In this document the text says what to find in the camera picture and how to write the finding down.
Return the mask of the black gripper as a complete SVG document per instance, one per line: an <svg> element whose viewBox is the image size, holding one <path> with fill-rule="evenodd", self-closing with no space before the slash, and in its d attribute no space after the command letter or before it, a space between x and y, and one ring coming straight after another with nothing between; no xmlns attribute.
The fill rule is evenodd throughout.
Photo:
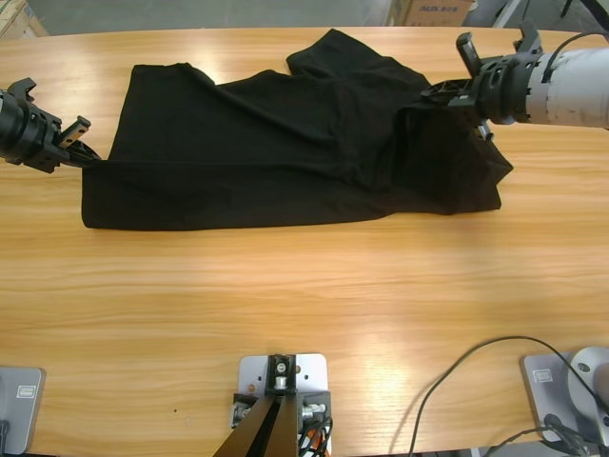
<svg viewBox="0 0 609 457"><path fill-rule="evenodd" d="M446 80L425 89L421 97L440 108L475 107L480 119L475 128L484 141L493 138L487 123L527 123L526 96L529 80L540 61L539 50L480 58L473 50L468 57L472 79Z"/></svg>
<svg viewBox="0 0 609 457"><path fill-rule="evenodd" d="M90 167L101 157L80 140L90 121L78 116L61 130L61 120L25 101L1 102L1 158L53 173L61 165Z"/></svg>

